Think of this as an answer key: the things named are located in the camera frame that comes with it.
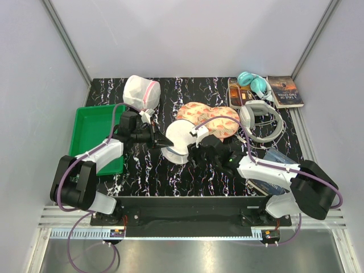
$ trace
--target white mesh laundry bag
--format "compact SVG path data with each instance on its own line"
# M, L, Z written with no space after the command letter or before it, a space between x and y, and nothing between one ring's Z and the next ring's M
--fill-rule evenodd
M139 110L155 109L160 97L160 84L136 75L126 81L123 100Z

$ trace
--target pink zipper trim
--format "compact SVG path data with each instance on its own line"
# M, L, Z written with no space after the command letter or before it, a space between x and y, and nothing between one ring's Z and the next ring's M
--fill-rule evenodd
M148 97L148 95L149 95L149 92L150 92L150 90L152 89L152 87L153 87L156 83L157 83L156 81L151 81L151 83L148 85L148 87L147 87L147 91L146 91L146 93L144 94L144 98L143 98L143 103L144 103L144 104L146 104L146 99L147 99L147 97Z

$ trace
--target metal floor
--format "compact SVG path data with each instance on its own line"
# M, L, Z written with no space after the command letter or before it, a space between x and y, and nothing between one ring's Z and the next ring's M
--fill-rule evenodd
M285 241L292 230L282 230ZM95 240L72 240L71 255L81 254ZM276 247L243 244L258 242L228 241L123 241L117 244L121 261L109 272L344 272L330 230L302 230L292 243ZM101 272L111 262L113 252L97 246L76 259L83 271ZM49 240L43 259L43 273L75 272L68 263L65 239Z

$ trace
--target teal headphones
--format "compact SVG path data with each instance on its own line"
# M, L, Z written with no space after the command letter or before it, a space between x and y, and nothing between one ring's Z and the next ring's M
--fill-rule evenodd
M243 72L238 76L238 83L240 86L250 84L250 89L257 94L261 100L273 101L271 86L259 75Z

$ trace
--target white headphones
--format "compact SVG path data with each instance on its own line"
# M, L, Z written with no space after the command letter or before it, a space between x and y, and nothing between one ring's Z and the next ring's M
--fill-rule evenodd
M277 120L277 126L274 132L265 138L254 136L251 132L251 129L253 129L255 125L255 116L265 115L268 113L274 115L275 119ZM272 106L268 105L264 101L247 101L244 106L240 107L239 117L241 124L246 128L248 137L259 143L273 141L283 130L283 119L281 115Z

